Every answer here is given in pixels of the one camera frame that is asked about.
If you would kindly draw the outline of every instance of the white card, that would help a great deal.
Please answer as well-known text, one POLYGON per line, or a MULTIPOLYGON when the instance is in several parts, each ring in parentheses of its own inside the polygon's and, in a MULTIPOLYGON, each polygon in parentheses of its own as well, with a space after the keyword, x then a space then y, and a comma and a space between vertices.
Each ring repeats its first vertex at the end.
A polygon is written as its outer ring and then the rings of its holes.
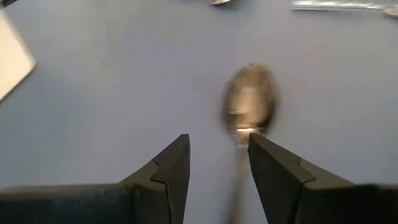
POLYGON ((0 10, 0 100, 34 68, 35 61, 0 10))

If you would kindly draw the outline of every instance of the blue surface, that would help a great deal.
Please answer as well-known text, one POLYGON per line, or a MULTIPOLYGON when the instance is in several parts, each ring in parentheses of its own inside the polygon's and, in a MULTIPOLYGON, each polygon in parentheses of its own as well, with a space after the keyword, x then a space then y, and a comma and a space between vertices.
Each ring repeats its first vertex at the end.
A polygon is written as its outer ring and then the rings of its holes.
MULTIPOLYGON (((398 21, 290 12, 289 0, 19 0, 38 67, 0 103, 0 187, 117 182, 189 133, 185 223, 225 223, 234 142, 224 84, 270 65, 269 138, 355 182, 398 182, 398 21)), ((242 223, 266 219, 252 179, 242 223)))

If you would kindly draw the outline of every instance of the spoon handle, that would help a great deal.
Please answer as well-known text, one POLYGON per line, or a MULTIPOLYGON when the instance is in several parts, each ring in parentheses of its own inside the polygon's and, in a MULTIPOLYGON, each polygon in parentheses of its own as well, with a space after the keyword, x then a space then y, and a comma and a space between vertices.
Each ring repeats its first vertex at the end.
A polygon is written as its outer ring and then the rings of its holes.
POLYGON ((228 224, 238 224, 242 218, 243 209, 243 193, 246 177, 248 176, 247 160, 248 150, 247 146, 239 145, 238 149, 238 163, 236 182, 231 201, 231 210, 229 211, 228 224))
POLYGON ((291 10, 385 9, 386 5, 344 1, 294 1, 291 10))

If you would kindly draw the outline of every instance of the metal utensil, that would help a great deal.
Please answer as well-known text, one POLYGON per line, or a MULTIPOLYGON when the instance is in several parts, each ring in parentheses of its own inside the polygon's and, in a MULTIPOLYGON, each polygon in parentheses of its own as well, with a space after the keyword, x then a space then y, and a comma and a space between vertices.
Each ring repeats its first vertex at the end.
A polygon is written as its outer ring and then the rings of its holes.
POLYGON ((238 139, 238 174, 228 223, 237 223, 240 219, 249 135, 266 131, 277 95, 270 71, 260 63, 246 65, 227 84, 224 121, 229 132, 238 139))
POLYGON ((224 3, 227 3, 227 2, 230 2, 230 1, 232 1, 232 0, 214 0, 212 3, 210 3, 210 4, 212 4, 212 5, 219 5, 219 4, 224 4, 224 3))
POLYGON ((384 5, 364 2, 339 2, 339 1, 294 1, 291 10, 306 11, 332 11, 372 9, 381 10, 388 16, 398 17, 398 5, 384 5))

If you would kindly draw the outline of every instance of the metal spoon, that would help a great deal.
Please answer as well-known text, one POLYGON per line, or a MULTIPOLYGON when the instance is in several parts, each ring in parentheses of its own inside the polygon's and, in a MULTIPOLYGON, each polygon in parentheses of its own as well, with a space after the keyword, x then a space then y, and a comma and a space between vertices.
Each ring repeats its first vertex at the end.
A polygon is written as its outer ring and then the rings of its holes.
POLYGON ((352 9, 373 9, 381 10, 384 14, 398 17, 397 5, 384 5, 364 2, 339 2, 339 1, 294 1, 291 10, 307 11, 331 11, 331 10, 352 10, 352 9))
POLYGON ((277 91, 270 71, 260 63, 246 65, 229 81, 224 102, 224 121, 238 139, 238 174, 228 223, 241 218, 243 183, 247 177, 248 139, 251 133, 266 131, 274 114, 277 91))
POLYGON ((210 4, 212 4, 212 5, 218 5, 218 4, 224 4, 224 3, 227 3, 227 2, 229 2, 229 1, 231 1, 231 0, 214 0, 212 3, 210 3, 210 4))

